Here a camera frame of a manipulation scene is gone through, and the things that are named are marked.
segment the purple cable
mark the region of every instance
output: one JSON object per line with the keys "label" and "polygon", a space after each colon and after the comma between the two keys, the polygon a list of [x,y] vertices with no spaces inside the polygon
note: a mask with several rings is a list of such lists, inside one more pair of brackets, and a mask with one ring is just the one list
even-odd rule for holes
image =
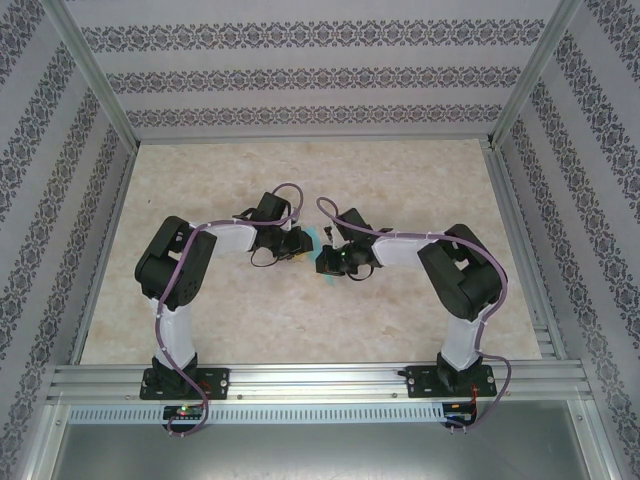
{"label": "purple cable", "polygon": [[[333,207],[333,210],[334,210],[335,213],[333,215],[331,215],[331,213],[329,213],[322,206],[322,202],[329,203],[329,205],[331,205]],[[464,430],[473,430],[474,428],[476,428],[478,425],[480,425],[491,414],[491,412],[494,411],[495,407],[498,405],[498,403],[500,402],[500,400],[504,396],[505,392],[507,391],[507,388],[509,387],[509,382],[511,382],[511,370],[512,370],[511,369],[511,362],[509,362],[509,360],[507,360],[505,357],[502,357],[500,355],[489,355],[488,353],[482,353],[480,351],[480,341],[481,341],[482,335],[484,333],[486,322],[488,321],[489,317],[491,315],[493,315],[502,306],[502,304],[504,303],[505,299],[507,298],[508,282],[507,282],[507,276],[504,273],[504,269],[502,268],[502,266],[498,263],[498,261],[495,258],[493,258],[493,255],[491,255],[489,252],[487,252],[484,248],[479,247],[475,243],[472,243],[472,242],[470,242],[468,240],[464,240],[462,238],[452,237],[452,236],[444,235],[444,234],[440,234],[440,233],[379,232],[377,230],[371,230],[369,228],[364,228],[364,227],[359,227],[357,225],[352,225],[352,224],[350,224],[348,222],[345,222],[344,220],[340,220],[339,218],[337,218],[337,216],[339,214],[338,205],[336,205],[336,203],[333,200],[331,200],[330,198],[318,197],[316,199],[316,205],[318,206],[318,208],[320,209],[320,211],[322,213],[324,213],[327,217],[329,217],[331,219],[332,222],[337,223],[338,225],[342,225],[343,227],[347,227],[347,228],[349,228],[351,230],[357,230],[358,232],[367,233],[367,234],[370,234],[370,235],[376,235],[378,237],[435,239],[435,240],[444,240],[446,242],[457,243],[459,245],[464,245],[465,247],[470,248],[471,250],[473,250],[473,251],[479,253],[480,255],[482,255],[491,264],[491,266],[496,270],[496,272],[498,273],[498,277],[500,277],[500,283],[502,284],[502,291],[500,292],[500,296],[498,297],[498,301],[493,304],[493,306],[489,309],[489,311],[487,311],[487,313],[484,316],[484,321],[482,321],[480,323],[480,326],[478,327],[478,333],[476,334],[476,338],[475,338],[475,341],[474,341],[473,348],[476,350],[478,355],[480,355],[481,357],[487,358],[489,360],[500,360],[501,362],[504,362],[504,364],[507,366],[507,377],[505,378],[504,385],[500,389],[500,392],[498,392],[498,395],[496,395],[495,400],[491,403],[489,408],[487,408],[487,411],[484,413],[484,415],[482,415],[482,417],[480,417],[478,420],[476,420],[469,427],[464,428]]]}
{"label": "purple cable", "polygon": [[177,433],[177,432],[174,432],[173,430],[171,430],[171,424],[173,423],[174,417],[170,418],[169,421],[167,422],[167,431],[169,432],[169,435],[172,436],[172,437],[186,437],[188,435],[193,435],[194,433],[196,433],[198,430],[200,430],[204,426],[204,424],[206,423],[206,421],[209,418],[209,399],[207,398],[207,394],[204,393],[204,391],[200,388],[200,386],[196,382],[194,382],[189,377],[189,375],[184,373],[184,371],[178,366],[178,364],[175,362],[173,357],[171,357],[171,355],[169,355],[169,352],[167,351],[167,347],[166,347],[164,341],[162,340],[162,335],[160,333],[160,321],[162,320],[162,311],[164,309],[164,302],[167,300],[167,297],[169,296],[169,293],[171,293],[171,290],[173,289],[173,287],[175,286],[176,282],[178,281],[178,277],[180,276],[180,270],[182,269],[182,266],[184,265],[184,262],[187,260],[187,254],[189,253],[189,250],[191,249],[191,246],[193,245],[193,242],[194,242],[196,236],[202,230],[205,230],[207,228],[210,228],[210,227],[213,227],[213,226],[217,226],[217,225],[250,225],[250,226],[284,225],[289,220],[292,220],[292,221],[297,220],[298,217],[300,216],[300,211],[302,210],[302,204],[304,202],[304,195],[302,193],[302,189],[298,185],[296,185],[295,183],[288,183],[287,182],[287,183],[282,183],[282,184],[278,185],[276,188],[274,188],[273,192],[271,192],[271,193],[275,194],[278,190],[280,190],[281,188],[284,188],[284,187],[293,187],[293,188],[295,188],[298,191],[298,194],[300,195],[300,203],[293,210],[293,212],[291,212],[290,215],[288,215],[286,217],[283,217],[280,220],[274,220],[274,221],[271,221],[271,222],[252,222],[250,220],[238,220],[238,219],[234,219],[234,220],[216,220],[214,222],[203,223],[202,225],[198,225],[196,228],[194,228],[193,232],[191,232],[191,235],[189,235],[189,239],[187,240],[187,243],[184,246],[184,249],[182,250],[182,255],[180,256],[180,260],[178,260],[178,264],[176,265],[176,268],[173,270],[173,273],[171,274],[171,278],[169,279],[169,283],[167,284],[167,287],[164,289],[164,293],[160,297],[160,300],[158,300],[158,309],[156,311],[155,332],[156,332],[156,340],[158,341],[158,345],[160,346],[160,350],[164,354],[165,358],[167,359],[167,361],[169,362],[171,367],[173,367],[173,369],[176,372],[178,372],[178,375],[180,375],[183,379],[185,379],[186,382],[189,385],[191,385],[196,390],[196,392],[198,392],[198,395],[200,395],[200,397],[202,397],[202,402],[204,404],[204,409],[205,409],[205,413],[202,416],[202,420],[200,420],[200,423],[198,423],[191,430],[188,430],[186,432]]}

